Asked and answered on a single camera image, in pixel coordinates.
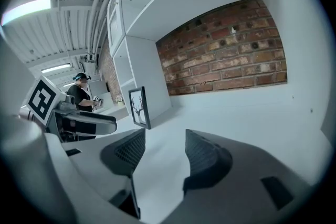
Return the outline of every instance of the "ceiling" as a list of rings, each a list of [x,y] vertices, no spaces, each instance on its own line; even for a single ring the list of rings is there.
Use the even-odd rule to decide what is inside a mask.
[[[7,10],[30,1],[33,0],[12,0]],[[44,76],[58,87],[72,83],[72,77],[83,71],[91,75],[92,80],[98,79],[96,68],[84,70],[79,61],[91,60],[92,65],[95,64],[107,38],[104,18],[108,1],[51,0],[51,9],[4,25],[5,39],[35,78],[42,75],[42,69],[70,63],[71,68],[44,73]]]

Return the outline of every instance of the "framed deer antler print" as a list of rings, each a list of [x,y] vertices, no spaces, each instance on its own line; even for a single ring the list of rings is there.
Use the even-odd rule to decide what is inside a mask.
[[[150,129],[151,123],[148,115],[145,87],[130,90],[128,94],[131,102],[133,122],[136,125]]]

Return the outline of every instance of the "ceiling light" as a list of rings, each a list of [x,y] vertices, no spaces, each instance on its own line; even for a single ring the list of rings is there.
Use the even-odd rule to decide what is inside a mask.
[[[41,72],[42,72],[42,73],[47,73],[47,72],[51,72],[51,71],[54,71],[54,70],[57,70],[57,69],[66,68],[66,67],[71,67],[71,64],[66,63],[66,64],[64,64],[64,65],[55,66],[55,67],[50,67],[50,68],[41,70]]]
[[[51,8],[51,0],[35,0],[15,7],[2,15],[1,25],[29,13]]]
[[[65,84],[65,85],[63,85],[63,87],[68,87],[68,86],[70,86],[70,85],[74,85],[75,84],[75,82],[73,82],[73,83],[69,83],[69,84]]]

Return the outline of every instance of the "cabinet door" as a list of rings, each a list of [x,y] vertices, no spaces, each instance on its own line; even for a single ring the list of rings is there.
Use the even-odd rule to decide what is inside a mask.
[[[113,57],[125,36],[121,0],[110,0],[107,7],[107,20],[110,55]]]

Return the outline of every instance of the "brick wall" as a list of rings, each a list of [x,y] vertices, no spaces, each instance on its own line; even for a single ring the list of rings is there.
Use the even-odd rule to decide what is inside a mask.
[[[118,84],[116,69],[114,67],[113,59],[110,56],[110,47],[108,40],[103,44],[99,56],[99,70],[103,73],[105,82],[107,82],[110,94],[114,103],[116,103],[116,96],[121,94]]]
[[[262,0],[202,14],[156,46],[170,95],[287,83],[281,39]]]

